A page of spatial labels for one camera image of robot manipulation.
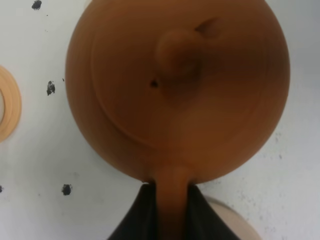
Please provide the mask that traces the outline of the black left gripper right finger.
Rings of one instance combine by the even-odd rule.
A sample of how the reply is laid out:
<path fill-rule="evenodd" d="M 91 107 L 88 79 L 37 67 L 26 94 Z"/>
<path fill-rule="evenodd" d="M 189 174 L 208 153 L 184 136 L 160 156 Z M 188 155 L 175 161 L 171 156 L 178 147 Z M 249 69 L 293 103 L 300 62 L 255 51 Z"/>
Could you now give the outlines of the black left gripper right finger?
<path fill-rule="evenodd" d="M 188 187 L 186 238 L 188 240 L 239 240 L 239 237 L 211 208 L 196 185 Z"/>

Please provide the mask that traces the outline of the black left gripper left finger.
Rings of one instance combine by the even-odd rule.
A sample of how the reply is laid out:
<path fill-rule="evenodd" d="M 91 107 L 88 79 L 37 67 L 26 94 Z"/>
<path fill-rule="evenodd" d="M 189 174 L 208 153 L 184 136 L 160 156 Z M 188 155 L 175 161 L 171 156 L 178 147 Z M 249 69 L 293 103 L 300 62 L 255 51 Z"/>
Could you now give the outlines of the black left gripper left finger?
<path fill-rule="evenodd" d="M 143 184 L 108 240 L 156 240 L 158 238 L 156 185 Z"/>

